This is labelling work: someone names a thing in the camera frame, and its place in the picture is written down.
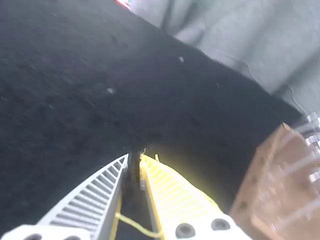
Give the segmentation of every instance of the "gripper jaw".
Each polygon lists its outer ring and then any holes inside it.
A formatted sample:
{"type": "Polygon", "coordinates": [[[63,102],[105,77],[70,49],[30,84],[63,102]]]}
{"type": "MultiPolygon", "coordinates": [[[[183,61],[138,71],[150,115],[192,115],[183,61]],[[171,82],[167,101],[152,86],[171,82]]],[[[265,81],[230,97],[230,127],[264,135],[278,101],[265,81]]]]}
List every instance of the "gripper jaw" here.
{"type": "Polygon", "coordinates": [[[37,225],[22,225],[5,234],[2,240],[28,240],[28,237],[30,240],[114,238],[118,223],[115,213],[121,207],[121,181],[128,156],[117,158],[88,177],[60,200],[37,225]]]}
{"type": "Polygon", "coordinates": [[[162,232],[162,240],[251,239],[212,199],[157,157],[141,155],[140,181],[152,228],[162,232]]]}

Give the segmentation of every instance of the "red light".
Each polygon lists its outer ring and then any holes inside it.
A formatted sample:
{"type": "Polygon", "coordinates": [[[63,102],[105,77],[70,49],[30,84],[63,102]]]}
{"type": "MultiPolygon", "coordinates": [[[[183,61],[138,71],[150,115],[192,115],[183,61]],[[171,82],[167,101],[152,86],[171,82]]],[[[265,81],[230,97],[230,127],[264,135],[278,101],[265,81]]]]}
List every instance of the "red light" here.
{"type": "Polygon", "coordinates": [[[122,6],[124,6],[127,9],[130,9],[130,5],[128,3],[128,0],[115,0],[118,4],[121,4],[122,6]]]}

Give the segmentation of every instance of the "black plastic part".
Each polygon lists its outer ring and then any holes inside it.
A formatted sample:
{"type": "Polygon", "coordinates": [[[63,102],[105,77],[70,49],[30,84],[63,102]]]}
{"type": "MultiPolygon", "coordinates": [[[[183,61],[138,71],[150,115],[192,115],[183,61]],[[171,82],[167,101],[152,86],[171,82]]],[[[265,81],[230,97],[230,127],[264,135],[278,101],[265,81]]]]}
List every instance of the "black plastic part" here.
{"type": "Polygon", "coordinates": [[[175,236],[178,239],[188,239],[196,235],[196,230],[189,223],[181,223],[175,229],[175,236]]]}
{"type": "Polygon", "coordinates": [[[225,231],[230,229],[230,224],[224,219],[217,218],[212,221],[211,228],[214,231],[225,231]]]}
{"type": "Polygon", "coordinates": [[[128,167],[123,170],[121,182],[122,204],[135,205],[137,195],[140,192],[140,151],[130,152],[128,167]]]}

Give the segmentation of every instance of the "gray fabric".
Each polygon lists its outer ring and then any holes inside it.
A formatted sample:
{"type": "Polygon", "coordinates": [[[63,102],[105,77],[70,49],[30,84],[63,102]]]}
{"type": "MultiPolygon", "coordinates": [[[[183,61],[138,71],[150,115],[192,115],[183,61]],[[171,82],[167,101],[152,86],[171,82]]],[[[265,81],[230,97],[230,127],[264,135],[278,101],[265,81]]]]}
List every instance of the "gray fabric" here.
{"type": "Polygon", "coordinates": [[[319,0],[133,0],[131,10],[307,114],[320,112],[319,0]]]}

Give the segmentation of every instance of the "black cloth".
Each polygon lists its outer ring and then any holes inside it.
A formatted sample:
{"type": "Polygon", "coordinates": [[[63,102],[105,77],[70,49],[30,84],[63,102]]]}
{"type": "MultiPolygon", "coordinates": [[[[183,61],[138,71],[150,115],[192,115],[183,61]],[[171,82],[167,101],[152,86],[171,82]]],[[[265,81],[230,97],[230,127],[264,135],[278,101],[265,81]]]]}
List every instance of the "black cloth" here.
{"type": "MultiPolygon", "coordinates": [[[[227,211],[256,146],[300,117],[108,0],[0,0],[0,112],[0,234],[144,147],[227,211]]],[[[124,211],[148,225],[141,201],[124,211]]]]}

